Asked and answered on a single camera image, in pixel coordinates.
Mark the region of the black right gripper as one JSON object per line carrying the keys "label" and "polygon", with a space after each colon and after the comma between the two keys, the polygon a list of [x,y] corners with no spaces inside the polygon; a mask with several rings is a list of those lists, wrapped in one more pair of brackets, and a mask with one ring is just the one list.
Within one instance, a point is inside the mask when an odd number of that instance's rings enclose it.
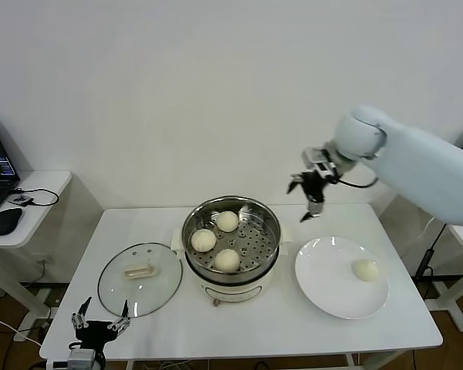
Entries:
{"label": "black right gripper", "polygon": [[300,222],[319,217],[325,201],[323,190],[328,182],[317,171],[296,173],[291,178],[286,193],[290,194],[297,186],[300,186],[308,200],[306,212]]}

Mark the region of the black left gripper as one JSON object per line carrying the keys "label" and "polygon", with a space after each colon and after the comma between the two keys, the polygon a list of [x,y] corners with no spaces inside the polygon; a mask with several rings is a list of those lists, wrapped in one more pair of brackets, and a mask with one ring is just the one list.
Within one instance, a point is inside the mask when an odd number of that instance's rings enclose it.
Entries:
{"label": "black left gripper", "polygon": [[103,348],[106,343],[115,341],[118,333],[123,332],[130,326],[129,305],[125,300],[121,316],[114,322],[110,321],[87,321],[86,313],[92,298],[88,297],[73,312],[71,320],[76,329],[76,338],[81,342],[81,348]]}

